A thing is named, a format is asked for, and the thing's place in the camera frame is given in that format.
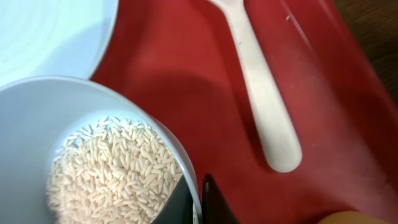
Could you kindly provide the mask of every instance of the wooden surface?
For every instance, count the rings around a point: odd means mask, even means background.
[[[398,1],[335,0],[335,4],[398,105]]]

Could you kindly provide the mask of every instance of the bowl of rice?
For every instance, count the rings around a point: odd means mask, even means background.
[[[151,223],[184,176],[178,139],[97,83],[34,77],[0,88],[1,223]]]

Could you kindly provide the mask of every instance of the white plate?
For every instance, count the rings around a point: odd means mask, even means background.
[[[39,75],[89,79],[117,11],[117,0],[0,0],[0,86]]]

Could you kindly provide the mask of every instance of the white bowl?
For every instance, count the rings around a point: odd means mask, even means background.
[[[0,86],[40,75],[89,79],[117,12],[117,0],[0,1]]]
[[[178,160],[201,217],[197,179],[177,138],[116,92],[70,77],[33,77],[0,88],[0,223],[53,223],[45,186],[55,150],[66,136],[106,115],[142,121]]]

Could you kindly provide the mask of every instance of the uncooked white rice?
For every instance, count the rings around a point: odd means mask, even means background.
[[[150,223],[182,171],[146,124],[103,118],[66,138],[47,182],[60,224]]]

